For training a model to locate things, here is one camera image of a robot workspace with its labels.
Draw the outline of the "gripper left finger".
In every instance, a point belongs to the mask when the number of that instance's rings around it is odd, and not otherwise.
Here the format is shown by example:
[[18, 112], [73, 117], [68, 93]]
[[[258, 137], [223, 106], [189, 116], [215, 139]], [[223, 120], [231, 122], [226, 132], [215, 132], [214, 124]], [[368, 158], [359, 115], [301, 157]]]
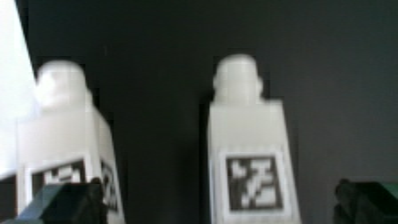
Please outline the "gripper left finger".
[[16, 217], [18, 224], [109, 224], [102, 180], [48, 184]]

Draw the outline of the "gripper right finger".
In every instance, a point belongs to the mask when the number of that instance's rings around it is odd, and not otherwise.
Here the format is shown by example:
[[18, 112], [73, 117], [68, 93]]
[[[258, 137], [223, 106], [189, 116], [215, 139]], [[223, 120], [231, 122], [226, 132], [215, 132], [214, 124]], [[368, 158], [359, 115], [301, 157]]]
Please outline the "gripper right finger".
[[398, 224], [398, 183], [340, 181], [334, 224]]

